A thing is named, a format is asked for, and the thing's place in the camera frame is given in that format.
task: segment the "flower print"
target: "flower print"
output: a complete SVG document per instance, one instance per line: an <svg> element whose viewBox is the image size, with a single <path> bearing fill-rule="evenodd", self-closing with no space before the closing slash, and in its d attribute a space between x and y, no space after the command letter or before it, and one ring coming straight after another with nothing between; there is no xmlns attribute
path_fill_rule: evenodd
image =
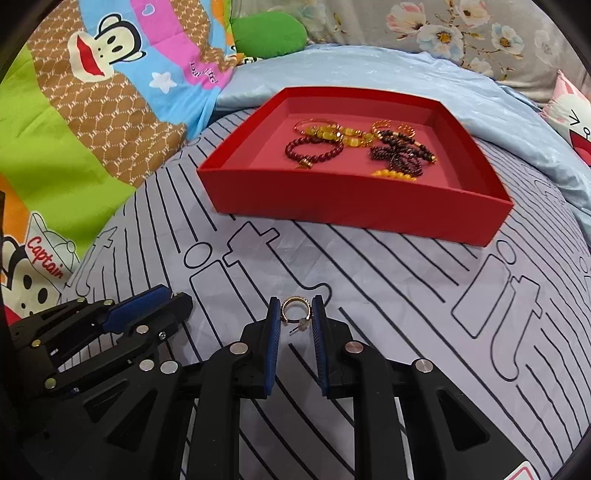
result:
<svg viewBox="0 0 591 480"><path fill-rule="evenodd" d="M425 7L422 3L402 2L394 5L386 16L386 25L393 32L416 35L419 29L427 23Z"/></svg>
<svg viewBox="0 0 591 480"><path fill-rule="evenodd" d="M456 27L424 25L417 34L418 46L436 58L459 62L464 56L462 32Z"/></svg>
<svg viewBox="0 0 591 480"><path fill-rule="evenodd" d="M519 56L525 46L515 30L507 25L501 26L498 23L492 25L492 44L497 50L515 56Z"/></svg>
<svg viewBox="0 0 591 480"><path fill-rule="evenodd" d="M492 71L491 64L485 60L479 59L478 57L473 58L466 68L476 73L482 73L483 75L486 75L490 78L493 78L495 75Z"/></svg>
<svg viewBox="0 0 591 480"><path fill-rule="evenodd" d="M534 35L535 56L543 61L546 65L557 68L558 53L560 48L558 41L550 41L550 35L546 30L537 30Z"/></svg>
<svg viewBox="0 0 591 480"><path fill-rule="evenodd" d="M316 0L305 0L288 6L277 5L268 11L290 14L298 19L307 32L312 35L320 35L326 29L328 19L326 5L318 3Z"/></svg>
<svg viewBox="0 0 591 480"><path fill-rule="evenodd" d="M491 21L491 16L482 0L460 0L456 12L464 23L470 27L480 27Z"/></svg>
<svg viewBox="0 0 591 480"><path fill-rule="evenodd" d="M300 8L301 21L309 32L320 33L326 25L326 5L316 0L307 0Z"/></svg>

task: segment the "pink cartoon pillow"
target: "pink cartoon pillow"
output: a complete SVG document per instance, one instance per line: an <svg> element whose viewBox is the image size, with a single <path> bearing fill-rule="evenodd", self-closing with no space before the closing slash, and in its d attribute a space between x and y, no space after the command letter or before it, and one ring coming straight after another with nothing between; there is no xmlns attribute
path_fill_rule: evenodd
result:
<svg viewBox="0 0 591 480"><path fill-rule="evenodd" d="M560 70L552 100L541 116L591 166L591 102Z"/></svg>

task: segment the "white star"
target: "white star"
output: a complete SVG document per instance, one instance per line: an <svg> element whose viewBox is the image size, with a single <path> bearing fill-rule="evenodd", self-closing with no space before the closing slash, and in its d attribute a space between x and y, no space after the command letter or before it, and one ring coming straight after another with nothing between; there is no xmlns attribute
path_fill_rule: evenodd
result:
<svg viewBox="0 0 591 480"><path fill-rule="evenodd" d="M177 86L177 84L171 80L170 72L152 72L152 78L154 80L150 82L150 86L152 88L159 88L162 90L162 93L168 93L172 87Z"/></svg>

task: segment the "red tray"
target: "red tray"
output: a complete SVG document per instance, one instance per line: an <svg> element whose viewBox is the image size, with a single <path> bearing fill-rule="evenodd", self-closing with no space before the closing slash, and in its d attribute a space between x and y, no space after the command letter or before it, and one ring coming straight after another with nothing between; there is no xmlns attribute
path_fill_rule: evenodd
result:
<svg viewBox="0 0 591 480"><path fill-rule="evenodd" d="M386 168L369 149L345 147L341 155L296 168L285 146L294 125L328 118L369 130L379 119L411 125L417 141L439 162L417 181L371 176ZM302 145L323 153L326 144ZM343 87L282 90L239 126L197 170L218 212L310 222L487 245L513 203L488 160L460 122L439 102L413 95Z"/></svg>

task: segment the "blue fabric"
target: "blue fabric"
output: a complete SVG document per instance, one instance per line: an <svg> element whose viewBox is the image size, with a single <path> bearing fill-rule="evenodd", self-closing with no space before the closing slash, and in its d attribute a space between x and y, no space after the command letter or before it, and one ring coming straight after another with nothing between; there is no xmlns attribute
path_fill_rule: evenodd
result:
<svg viewBox="0 0 591 480"><path fill-rule="evenodd" d="M550 178L591 245L591 169L531 105L493 80L428 53L316 47L238 67L216 109L256 107L285 87L302 85L392 90L439 100L472 135L512 152Z"/></svg>

